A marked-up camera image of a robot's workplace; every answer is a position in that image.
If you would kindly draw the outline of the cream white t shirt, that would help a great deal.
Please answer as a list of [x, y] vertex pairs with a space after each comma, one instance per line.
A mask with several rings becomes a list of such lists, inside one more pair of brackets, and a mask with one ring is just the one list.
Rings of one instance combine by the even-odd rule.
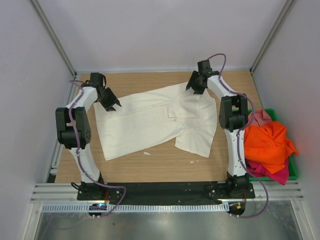
[[194, 94], [186, 83], [119, 98], [107, 112], [95, 103], [96, 126], [105, 160], [145, 150], [171, 139], [175, 147], [208, 158], [217, 129], [216, 100]]

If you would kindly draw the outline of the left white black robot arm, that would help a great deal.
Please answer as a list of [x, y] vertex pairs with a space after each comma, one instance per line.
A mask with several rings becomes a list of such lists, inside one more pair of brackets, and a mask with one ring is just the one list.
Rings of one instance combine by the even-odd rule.
[[91, 152], [92, 131], [87, 112], [94, 103], [105, 112], [113, 112], [115, 105], [122, 105], [107, 87], [107, 78], [102, 73], [92, 72], [88, 80], [72, 80], [71, 83], [78, 88], [78, 94], [68, 105], [55, 110], [57, 140], [72, 154], [80, 171], [80, 184], [71, 183], [78, 191], [77, 199], [101, 200], [108, 188]]

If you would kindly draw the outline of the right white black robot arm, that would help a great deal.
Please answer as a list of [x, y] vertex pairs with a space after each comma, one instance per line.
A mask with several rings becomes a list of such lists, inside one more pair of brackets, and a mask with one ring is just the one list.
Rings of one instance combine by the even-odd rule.
[[243, 198], [250, 183], [244, 169], [244, 127], [248, 123], [248, 100], [246, 95], [236, 92], [223, 80], [221, 72], [211, 68], [208, 59], [199, 61], [197, 67], [186, 89], [193, 89], [198, 95], [210, 89], [220, 99], [218, 121], [224, 130], [228, 148], [227, 177], [223, 190], [231, 198]]

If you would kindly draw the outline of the pink t shirt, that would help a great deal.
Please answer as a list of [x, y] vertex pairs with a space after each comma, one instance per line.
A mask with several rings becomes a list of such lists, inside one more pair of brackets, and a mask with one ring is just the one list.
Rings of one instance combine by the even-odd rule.
[[272, 122], [272, 118], [264, 109], [256, 109], [248, 115], [248, 121], [252, 121], [252, 126], [262, 127]]

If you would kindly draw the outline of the orange t shirt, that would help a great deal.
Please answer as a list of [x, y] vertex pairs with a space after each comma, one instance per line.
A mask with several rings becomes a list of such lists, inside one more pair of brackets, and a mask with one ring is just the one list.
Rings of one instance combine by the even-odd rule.
[[260, 163], [271, 174], [282, 170], [291, 155], [298, 154], [295, 144], [287, 137], [287, 127], [278, 121], [245, 129], [245, 158]]

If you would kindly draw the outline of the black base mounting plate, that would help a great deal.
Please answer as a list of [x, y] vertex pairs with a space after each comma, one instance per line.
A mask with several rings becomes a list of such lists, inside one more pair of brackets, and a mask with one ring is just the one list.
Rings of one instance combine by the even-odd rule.
[[219, 200], [219, 199], [254, 199], [255, 191], [252, 183], [244, 186], [229, 186], [223, 181], [193, 181], [193, 182], [127, 182], [111, 183], [102, 187], [94, 183], [72, 182], [70, 184], [78, 191], [77, 199], [107, 200], [115, 203], [124, 197], [124, 204], [145, 204], [148, 201], [178, 200]]

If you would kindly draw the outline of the magenta t shirt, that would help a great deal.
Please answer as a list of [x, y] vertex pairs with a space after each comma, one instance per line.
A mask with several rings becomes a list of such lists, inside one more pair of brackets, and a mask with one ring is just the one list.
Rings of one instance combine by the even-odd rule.
[[246, 161], [246, 168], [250, 173], [256, 177], [267, 177], [273, 181], [278, 182], [281, 185], [285, 185], [289, 179], [289, 159], [287, 158], [284, 162], [284, 168], [276, 173], [270, 173], [261, 163], [254, 162], [251, 160]]

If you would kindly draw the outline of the green plastic bin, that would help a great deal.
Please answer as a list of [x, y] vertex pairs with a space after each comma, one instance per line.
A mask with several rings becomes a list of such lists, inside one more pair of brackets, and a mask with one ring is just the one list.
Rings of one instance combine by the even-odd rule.
[[244, 155], [246, 167], [256, 177], [267, 177], [285, 185], [289, 179], [289, 157], [298, 154], [287, 137], [287, 127], [264, 110], [257, 109], [248, 116], [253, 120], [245, 129]]

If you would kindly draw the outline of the aluminium front frame rail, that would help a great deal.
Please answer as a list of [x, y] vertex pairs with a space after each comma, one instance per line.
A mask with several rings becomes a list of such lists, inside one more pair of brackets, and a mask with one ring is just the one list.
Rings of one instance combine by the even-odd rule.
[[[296, 180], [289, 180], [286, 185], [275, 181], [263, 182], [270, 201], [303, 200], [304, 195]], [[37, 183], [30, 201], [32, 203], [68, 203], [77, 200], [78, 191], [67, 183]]]

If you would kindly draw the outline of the left aluminium corner post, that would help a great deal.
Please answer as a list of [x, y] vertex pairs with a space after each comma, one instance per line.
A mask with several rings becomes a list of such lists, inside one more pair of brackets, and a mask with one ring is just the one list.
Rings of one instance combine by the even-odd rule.
[[68, 68], [71, 75], [75, 78], [77, 76], [77, 72], [75, 68], [73, 67], [69, 57], [67, 56], [67, 53], [65, 52], [58, 36], [56, 35], [50, 21], [48, 20], [44, 10], [42, 9], [40, 3], [38, 0], [29, 0], [29, 3], [33, 7], [36, 15], [38, 16], [41, 24], [45, 28], [49, 38], [51, 39], [54, 47], [58, 51], [59, 55], [61, 56], [63, 62], [65, 63], [66, 67]]

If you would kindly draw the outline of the aluminium corner post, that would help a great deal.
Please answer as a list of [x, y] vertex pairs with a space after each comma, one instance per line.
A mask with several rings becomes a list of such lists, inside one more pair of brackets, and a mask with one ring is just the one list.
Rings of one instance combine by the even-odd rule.
[[29, 0], [29, 3], [33, 7], [36, 15], [38, 16], [41, 24], [45, 28], [49, 38], [51, 39], [54, 47], [58, 51], [59, 55], [61, 56], [63, 62], [65, 63], [66, 67], [68, 68], [71, 75], [75, 78], [77, 76], [77, 72], [75, 68], [73, 67], [69, 57], [67, 56], [67, 53], [65, 52], [58, 36], [56, 35], [50, 21], [48, 20], [44, 10], [42, 9], [40, 3], [38, 0]]
[[277, 15], [277, 17], [272, 25], [267, 37], [265, 38], [257, 56], [255, 57], [252, 66], [249, 69], [251, 75], [254, 74], [255, 70], [257, 69], [262, 58], [266, 54], [268, 48], [273, 43], [274, 39], [276, 38], [278, 32], [280, 31], [282, 25], [284, 24], [286, 18], [290, 14], [290, 12], [293, 9], [296, 2], [297, 2], [297, 0], [286, 0], [285, 1], [283, 7], [281, 8], [279, 14]]

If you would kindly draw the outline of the right aluminium corner post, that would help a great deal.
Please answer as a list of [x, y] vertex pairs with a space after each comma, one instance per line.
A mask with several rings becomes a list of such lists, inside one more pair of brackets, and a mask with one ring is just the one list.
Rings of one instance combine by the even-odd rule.
[[266, 54], [268, 48], [273, 43], [274, 39], [276, 38], [278, 32], [280, 31], [282, 25], [284, 24], [286, 18], [290, 14], [290, 12], [293, 9], [296, 2], [297, 2], [297, 0], [286, 0], [285, 1], [283, 7], [281, 8], [279, 14], [277, 15], [277, 17], [272, 25], [267, 37], [265, 38], [257, 56], [255, 57], [252, 66], [249, 69], [251, 75], [254, 74], [255, 70], [257, 69], [262, 58]]

